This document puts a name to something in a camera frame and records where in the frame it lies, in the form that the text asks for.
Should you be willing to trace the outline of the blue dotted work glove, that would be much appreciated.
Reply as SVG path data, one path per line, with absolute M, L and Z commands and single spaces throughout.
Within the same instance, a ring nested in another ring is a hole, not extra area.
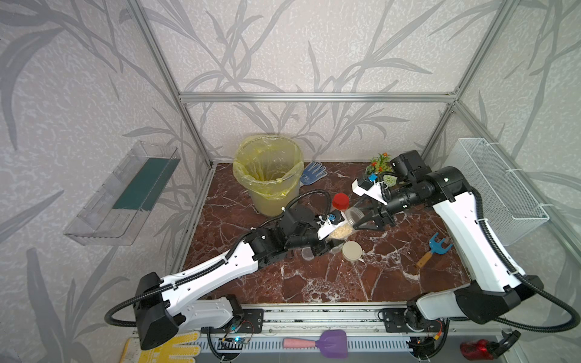
M 326 167 L 320 162 L 309 163 L 300 177 L 300 187 L 313 185 L 328 175 Z

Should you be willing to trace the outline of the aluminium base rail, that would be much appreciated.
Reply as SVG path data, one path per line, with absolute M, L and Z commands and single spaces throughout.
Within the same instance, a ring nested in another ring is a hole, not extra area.
M 341 329 L 351 336 L 413 335 L 434 333 L 435 321 L 426 328 L 414 326 L 404 303 L 258 304 L 242 306 L 225 297 L 199 300 L 181 312 L 170 312 L 164 303 L 136 313 L 136 332 L 146 345 L 159 346 L 178 334 L 210 331 L 211 334 L 255 334 L 259 337 L 315 336 Z

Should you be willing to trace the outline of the clear plastic wall shelf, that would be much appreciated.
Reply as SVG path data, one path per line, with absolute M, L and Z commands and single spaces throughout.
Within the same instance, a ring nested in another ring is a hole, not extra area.
M 175 146 L 136 142 L 67 225 L 83 246 L 130 246 L 181 161 Z

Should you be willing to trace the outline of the green circuit board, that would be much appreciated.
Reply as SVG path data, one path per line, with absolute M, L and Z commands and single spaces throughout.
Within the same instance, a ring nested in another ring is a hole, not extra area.
M 242 346 L 249 344 L 251 340 L 251 336 L 224 337 L 220 344 L 224 349 L 242 349 Z

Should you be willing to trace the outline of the yellow dotted work glove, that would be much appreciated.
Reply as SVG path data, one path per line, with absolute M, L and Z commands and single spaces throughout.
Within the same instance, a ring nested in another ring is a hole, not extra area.
M 195 358 L 201 353 L 201 347 L 197 344 L 200 337 L 200 331 L 193 331 L 189 334 L 178 334 L 163 345 L 150 350 L 141 350 L 139 339 L 137 337 L 131 337 L 126 342 L 120 362 L 196 362 Z

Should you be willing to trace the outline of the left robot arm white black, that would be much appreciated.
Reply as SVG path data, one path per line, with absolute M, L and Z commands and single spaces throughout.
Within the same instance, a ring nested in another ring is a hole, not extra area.
M 278 216 L 243 233 L 217 257 L 163 278 L 155 272 L 145 275 L 134 297 L 105 313 L 105 323 L 135 328 L 141 349 L 150 350 L 177 334 L 241 322 L 244 310 L 234 296 L 210 301 L 205 301 L 204 296 L 230 281 L 281 262 L 292 250 L 308 247 L 316 256 L 330 251 L 331 244 L 325 239 L 334 222 L 332 198 L 322 189 L 316 193 L 325 198 L 321 214 L 316 215 L 299 203 L 304 195 L 297 196 Z

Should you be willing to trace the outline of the red lid oatmeal jar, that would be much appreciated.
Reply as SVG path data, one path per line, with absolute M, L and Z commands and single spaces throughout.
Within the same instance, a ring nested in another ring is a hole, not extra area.
M 331 201 L 334 210 L 346 211 L 350 208 L 350 197 L 345 193 L 337 193 Z

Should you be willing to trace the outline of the white pot artificial flowers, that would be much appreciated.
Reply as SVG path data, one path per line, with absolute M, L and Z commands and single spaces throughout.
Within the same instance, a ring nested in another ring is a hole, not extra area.
M 366 175 L 376 175 L 378 181 L 383 182 L 387 187 L 395 186 L 397 184 L 397 176 L 393 172 L 390 160 L 389 154 L 378 154 L 377 157 L 370 160 L 369 165 L 366 167 Z

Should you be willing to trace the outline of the clear oatmeal jar tall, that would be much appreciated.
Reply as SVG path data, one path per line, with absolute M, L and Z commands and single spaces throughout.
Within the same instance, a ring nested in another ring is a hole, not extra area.
M 345 222 L 342 226 L 337 227 L 330 235 L 330 239 L 347 240 L 355 232 L 354 225 L 362 219 L 365 214 L 358 208 L 351 207 L 343 212 Z

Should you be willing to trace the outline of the mesh trash bin yellow bag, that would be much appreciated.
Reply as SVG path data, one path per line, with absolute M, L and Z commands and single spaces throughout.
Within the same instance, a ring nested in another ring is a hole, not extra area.
M 299 194 L 304 155 L 284 136 L 250 136 L 235 153 L 233 175 L 251 196 L 257 212 L 274 217 Z

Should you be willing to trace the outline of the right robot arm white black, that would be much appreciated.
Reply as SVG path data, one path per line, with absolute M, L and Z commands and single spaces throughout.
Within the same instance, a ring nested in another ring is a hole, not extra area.
M 471 282 L 465 286 L 426 293 L 407 302 L 405 319 L 418 329 L 437 319 L 467 319 L 478 325 L 495 321 L 537 333 L 570 331 L 580 324 L 579 313 L 568 303 L 544 291 L 542 281 L 527 275 L 510 257 L 484 215 L 484 202 L 460 170 L 445 166 L 433 171 L 417 151 L 408 151 L 390 161 L 388 173 L 397 184 L 388 187 L 384 173 L 362 175 L 353 192 L 371 202 L 370 210 L 356 229 L 382 231 L 395 226 L 395 216 L 411 207 L 432 207 L 445 223 L 454 248 Z M 504 314 L 531 296 L 538 295 L 569 314 L 567 322 L 552 326 L 533 326 L 504 319 Z

